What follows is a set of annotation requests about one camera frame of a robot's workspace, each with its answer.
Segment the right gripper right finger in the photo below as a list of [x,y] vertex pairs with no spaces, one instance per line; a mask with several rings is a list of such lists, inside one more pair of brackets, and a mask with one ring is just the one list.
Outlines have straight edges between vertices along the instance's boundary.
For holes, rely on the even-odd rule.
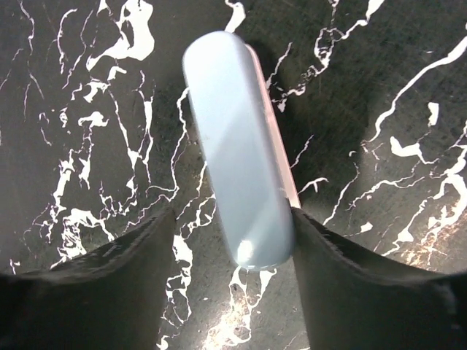
[[464,349],[466,273],[383,257],[293,210],[293,262],[312,349]]

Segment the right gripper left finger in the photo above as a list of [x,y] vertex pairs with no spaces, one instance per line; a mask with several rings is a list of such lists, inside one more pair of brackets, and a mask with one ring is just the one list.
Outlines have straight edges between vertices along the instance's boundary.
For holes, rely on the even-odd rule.
[[1,276],[3,349],[153,349],[176,217],[164,209],[48,271]]

